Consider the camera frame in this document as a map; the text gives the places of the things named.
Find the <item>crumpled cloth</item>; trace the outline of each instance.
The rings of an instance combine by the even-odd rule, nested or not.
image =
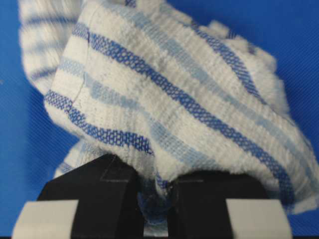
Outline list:
[[[161,223],[171,181],[247,173],[287,214],[319,206],[319,167],[289,115],[275,59],[163,0],[20,0],[20,44],[51,119],[80,141],[55,176],[107,152],[140,175]]]

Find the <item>light blue stripe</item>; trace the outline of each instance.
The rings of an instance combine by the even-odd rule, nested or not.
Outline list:
[[[63,70],[77,77],[83,77],[84,66],[67,57],[62,57],[59,70]]]
[[[194,165],[196,162],[203,162],[218,169],[213,157],[208,157],[201,152],[196,151],[192,147],[186,145],[181,140],[172,135],[163,125],[155,121],[150,113],[134,100],[127,99],[125,96],[120,95],[114,90],[102,86],[99,82],[95,81],[87,73],[85,73],[85,85],[90,88],[90,94],[93,99],[113,106],[120,106],[125,109],[134,109],[144,115],[151,128],[152,138],[169,154],[181,162],[189,165]]]
[[[129,22],[133,22],[137,28],[145,32],[154,42],[158,44],[159,47],[161,47],[163,50],[167,50],[171,56],[175,57],[178,63],[181,64],[181,66],[183,66],[184,69],[192,75],[192,77],[197,79],[201,84],[205,85],[206,89],[218,95],[225,102],[231,103],[237,110],[242,112],[243,115],[254,121],[256,125],[262,126],[269,132],[271,136],[275,137],[279,142],[282,142],[282,146],[289,150],[292,155],[298,159],[300,165],[304,167],[307,175],[310,176],[312,186],[314,188],[319,187],[319,182],[311,173],[311,170],[307,164],[307,160],[305,160],[303,155],[296,149],[294,143],[282,132],[282,130],[273,125],[271,121],[263,118],[261,115],[258,115],[252,109],[240,103],[234,97],[220,88],[218,84],[192,60],[192,58],[183,50],[183,48],[178,45],[178,43],[176,43],[173,39],[167,43],[167,41],[165,41],[165,39],[169,39],[167,34],[162,32],[156,25],[153,25],[151,20],[144,16],[143,13],[136,13],[135,11],[131,11],[125,7],[110,4],[107,1],[103,1],[102,5],[105,8],[108,8],[121,15]]]
[[[67,40],[64,40],[62,42],[51,42],[51,43],[40,42],[36,44],[34,47],[24,50],[24,53],[25,54],[43,53],[49,49],[61,49],[65,47],[66,43],[67,43]]]
[[[44,68],[37,72],[34,72],[30,75],[31,81],[37,81],[43,77],[54,75],[56,72],[56,68]]]
[[[59,169],[62,173],[67,173],[67,172],[73,170],[74,168],[73,168],[71,165],[67,164],[66,162],[62,162],[62,163],[60,163],[60,165],[58,166],[58,169]]]
[[[85,114],[73,107],[73,102],[65,96],[49,90],[44,100],[48,104],[64,111],[74,125],[104,144],[119,147],[132,146],[138,151],[153,154],[149,140],[142,135],[122,130],[104,129],[87,123]]]
[[[184,27],[190,27],[199,37],[203,38],[206,43],[213,49],[213,51],[220,54],[225,63],[233,70],[233,72],[237,75],[238,79],[241,81],[242,85],[246,88],[247,92],[255,96],[261,103],[266,104],[264,99],[260,96],[253,80],[250,77],[250,74],[245,67],[244,62],[233,52],[229,47],[223,44],[219,39],[207,34],[204,31],[199,29],[198,24],[185,24],[184,22],[180,22],[176,17],[173,16],[173,8],[167,5],[166,3],[162,3],[159,7],[161,13],[167,14],[177,22],[182,24]]]

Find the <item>blue stripe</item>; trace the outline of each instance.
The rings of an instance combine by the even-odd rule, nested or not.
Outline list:
[[[245,117],[255,122],[256,125],[262,126],[268,133],[276,138],[278,142],[292,155],[296,157],[299,163],[303,166],[306,171],[306,174],[309,176],[311,181],[312,188],[317,189],[319,186],[317,178],[315,178],[314,174],[311,172],[311,169],[308,166],[307,160],[304,158],[303,154],[296,149],[294,143],[288,138],[285,133],[275,126],[270,120],[265,119],[262,115],[257,114],[252,109],[248,108],[246,105],[238,102],[235,98],[229,95],[227,92],[223,91],[217,84],[214,83],[212,79],[210,79],[210,84],[206,86],[206,88],[216,95],[218,95],[225,102],[231,103],[238,111],[242,112]]]
[[[125,6],[136,7],[136,0],[125,0]]]
[[[51,76],[51,75],[55,74],[55,72],[56,72],[56,68],[43,69],[43,70],[40,70],[38,72],[31,74],[30,79],[32,81],[36,81],[42,77]]]
[[[86,122],[86,117],[83,113],[72,106],[72,101],[52,90],[44,97],[48,104],[63,110],[68,114],[70,121],[81,128],[87,135],[105,144],[113,146],[133,146],[138,151],[144,151],[148,154],[153,154],[149,140],[142,135],[132,132],[124,132],[122,130],[104,129],[96,127]]]
[[[149,79],[151,79],[158,87],[166,92],[168,96],[184,106],[184,108],[191,115],[193,115],[195,119],[207,125],[209,128],[219,131],[226,138],[232,140],[239,147],[241,147],[245,152],[250,152],[252,156],[258,158],[260,162],[269,168],[275,178],[280,179],[279,184],[281,191],[286,192],[286,194],[282,195],[282,202],[284,204],[290,204],[294,201],[293,187],[289,176],[285,172],[285,169],[261,147],[247,139],[241,133],[237,132],[234,128],[231,128],[227,124],[223,123],[220,119],[211,115],[191,96],[174,86],[167,80],[167,78],[156,72],[142,58],[134,55],[123,46],[94,33],[90,33],[90,45],[93,49],[104,54],[105,56],[111,57],[118,63],[122,63],[141,75],[149,77]]]
[[[237,78],[241,81],[242,85],[246,88],[247,92],[260,100],[261,103],[266,104],[265,100],[260,96],[251,76],[245,67],[245,64],[236,54],[231,51],[229,47],[224,45],[217,38],[208,35],[206,32],[198,28],[192,28],[198,36],[205,39],[207,44],[217,53],[221,55],[227,65],[231,67]]]
[[[76,23],[77,18],[68,18],[65,16],[47,16],[47,17],[32,17],[23,23],[23,26],[36,25],[42,23],[60,23],[60,24],[69,24]]]

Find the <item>white towel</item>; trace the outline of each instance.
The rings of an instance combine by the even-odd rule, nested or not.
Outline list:
[[[111,152],[144,183],[161,222],[170,182],[196,170],[247,173],[287,214],[319,206],[319,167],[289,116],[275,59],[220,23],[162,0],[20,0],[30,82],[80,138],[56,176]]]

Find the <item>cloth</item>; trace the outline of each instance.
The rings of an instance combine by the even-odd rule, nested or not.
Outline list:
[[[30,82],[81,139],[56,176],[115,153],[141,176],[151,223],[164,220],[170,182],[197,170],[248,173],[287,214],[318,207],[312,146],[260,48],[161,0],[21,0],[20,19]]]

